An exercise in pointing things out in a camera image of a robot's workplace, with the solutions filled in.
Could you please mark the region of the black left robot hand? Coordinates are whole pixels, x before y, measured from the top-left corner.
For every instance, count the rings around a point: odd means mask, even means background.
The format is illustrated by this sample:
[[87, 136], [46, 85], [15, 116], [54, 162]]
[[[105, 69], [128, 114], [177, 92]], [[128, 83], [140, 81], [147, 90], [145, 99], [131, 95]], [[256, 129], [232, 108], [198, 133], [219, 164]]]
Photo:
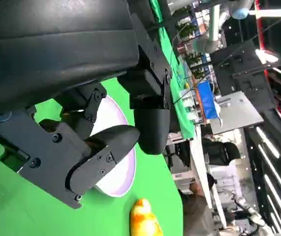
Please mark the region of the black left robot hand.
[[0, 0], [0, 159], [80, 208], [136, 144], [163, 152], [171, 77], [125, 0]]

